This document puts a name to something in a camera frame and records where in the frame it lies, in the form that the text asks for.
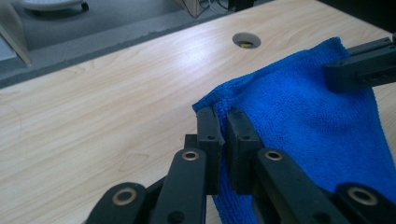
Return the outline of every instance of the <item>blue towel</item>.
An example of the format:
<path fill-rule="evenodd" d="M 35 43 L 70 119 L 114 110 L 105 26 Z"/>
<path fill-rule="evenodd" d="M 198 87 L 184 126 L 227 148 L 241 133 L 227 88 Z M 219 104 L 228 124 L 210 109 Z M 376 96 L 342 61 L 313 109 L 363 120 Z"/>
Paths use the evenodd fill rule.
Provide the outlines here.
<path fill-rule="evenodd" d="M 245 111 L 267 147 L 286 151 L 320 187 L 370 186 L 396 203 L 396 170 L 378 117 L 373 90 L 334 93 L 321 66 L 345 59 L 337 37 L 252 74 L 228 81 L 193 109 L 213 106 L 222 134 L 232 107 Z M 221 195 L 214 196 L 223 223 L 257 223 L 250 196 L 233 193 L 222 162 Z"/>

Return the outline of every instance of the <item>wooden table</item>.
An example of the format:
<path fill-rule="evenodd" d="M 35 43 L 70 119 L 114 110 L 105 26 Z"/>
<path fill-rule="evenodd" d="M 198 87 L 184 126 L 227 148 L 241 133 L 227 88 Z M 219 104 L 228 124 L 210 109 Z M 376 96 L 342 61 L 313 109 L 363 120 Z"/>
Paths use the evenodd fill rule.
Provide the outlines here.
<path fill-rule="evenodd" d="M 240 49 L 233 35 L 260 37 Z M 166 175 L 191 105 L 219 84 L 332 36 L 389 33 L 311 0 L 275 1 L 0 90 L 0 222 L 81 223 L 110 187 Z M 375 88 L 396 150 L 396 84 Z M 219 223 L 209 202 L 207 223 Z"/>

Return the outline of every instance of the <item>screw hole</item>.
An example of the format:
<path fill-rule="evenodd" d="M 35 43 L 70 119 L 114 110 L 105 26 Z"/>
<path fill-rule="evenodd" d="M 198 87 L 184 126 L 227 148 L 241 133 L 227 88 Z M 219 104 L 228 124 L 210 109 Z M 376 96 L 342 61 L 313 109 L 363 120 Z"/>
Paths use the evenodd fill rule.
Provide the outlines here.
<path fill-rule="evenodd" d="M 195 161 L 199 158 L 199 154 L 194 151 L 187 151 L 181 157 L 186 161 Z"/>
<path fill-rule="evenodd" d="M 171 224 L 179 224 L 184 221 L 184 214 L 180 211 L 172 212 L 168 215 L 168 222 Z"/>
<path fill-rule="evenodd" d="M 271 161 L 280 161 L 283 158 L 282 154 L 277 151 L 267 151 L 265 157 Z"/>
<path fill-rule="evenodd" d="M 113 196 L 113 203 L 118 206 L 123 206 L 131 203 L 136 198 L 136 190 L 131 188 L 120 189 Z"/>
<path fill-rule="evenodd" d="M 350 188 L 347 191 L 349 197 L 358 203 L 364 205 L 376 205 L 378 204 L 378 199 L 371 192 L 361 189 L 361 188 Z"/>

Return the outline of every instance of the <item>black joint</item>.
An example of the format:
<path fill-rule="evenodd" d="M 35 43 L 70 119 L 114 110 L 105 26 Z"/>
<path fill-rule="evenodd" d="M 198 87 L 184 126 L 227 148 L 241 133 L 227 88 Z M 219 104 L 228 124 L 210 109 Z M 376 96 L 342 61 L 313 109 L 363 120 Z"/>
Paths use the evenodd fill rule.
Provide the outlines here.
<path fill-rule="evenodd" d="M 206 154 L 206 194 L 219 194 L 220 159 L 224 140 L 221 136 L 219 119 L 212 107 L 197 112 L 196 147 Z"/>
<path fill-rule="evenodd" d="M 396 81 L 396 46 L 389 38 L 348 49 L 351 57 L 322 66 L 327 88 L 356 91 Z"/>
<path fill-rule="evenodd" d="M 253 176 L 251 159 L 263 148 L 262 141 L 247 115 L 236 108 L 227 114 L 226 162 L 232 189 L 238 194 L 251 194 Z"/>
<path fill-rule="evenodd" d="M 150 223 L 203 223 L 205 163 L 205 153 L 197 148 L 185 148 L 175 155 Z"/>

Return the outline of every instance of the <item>wood grain surface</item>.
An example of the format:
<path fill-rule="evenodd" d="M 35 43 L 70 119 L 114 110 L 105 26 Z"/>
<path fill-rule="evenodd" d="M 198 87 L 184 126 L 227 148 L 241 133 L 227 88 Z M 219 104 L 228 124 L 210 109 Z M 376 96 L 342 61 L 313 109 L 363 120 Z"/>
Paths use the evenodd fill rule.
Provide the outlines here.
<path fill-rule="evenodd" d="M 238 48 L 239 32 L 262 45 Z M 0 223 L 79 224 L 110 187 L 149 186 L 196 133 L 192 104 L 332 36 L 349 48 L 390 34 L 316 1 L 274 1 L 0 90 Z M 396 85 L 375 94 L 395 158 Z M 206 223 L 219 223 L 210 201 Z"/>

